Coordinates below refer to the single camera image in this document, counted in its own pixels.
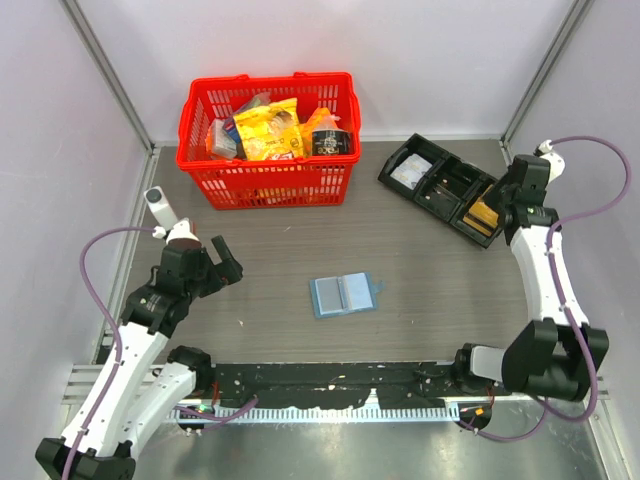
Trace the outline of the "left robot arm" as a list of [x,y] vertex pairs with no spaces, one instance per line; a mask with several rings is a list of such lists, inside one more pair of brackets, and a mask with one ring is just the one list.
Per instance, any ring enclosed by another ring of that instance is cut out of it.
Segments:
[[125,302],[114,346],[80,411],[57,438],[43,439],[36,461],[51,479],[130,479],[153,431],[186,396],[213,387],[209,354],[179,346],[161,374],[139,390],[192,303],[239,282],[243,268],[223,237],[212,240],[214,263],[193,235],[170,240],[150,279]]

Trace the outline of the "blue card holder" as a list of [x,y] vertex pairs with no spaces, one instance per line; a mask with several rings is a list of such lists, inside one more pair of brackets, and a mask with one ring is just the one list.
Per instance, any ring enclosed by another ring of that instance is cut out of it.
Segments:
[[370,272],[358,272],[313,279],[309,287],[314,316],[323,319],[377,310],[385,284],[375,282]]

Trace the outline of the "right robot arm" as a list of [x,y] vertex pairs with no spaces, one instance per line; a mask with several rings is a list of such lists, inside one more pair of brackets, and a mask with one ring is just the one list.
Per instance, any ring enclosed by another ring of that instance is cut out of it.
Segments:
[[518,155],[481,198],[518,263],[530,321],[506,349],[467,343],[457,351],[451,380],[462,394],[497,382],[511,393],[581,401],[597,382],[609,338],[590,327],[574,295],[559,217],[544,204],[564,168],[553,151]]

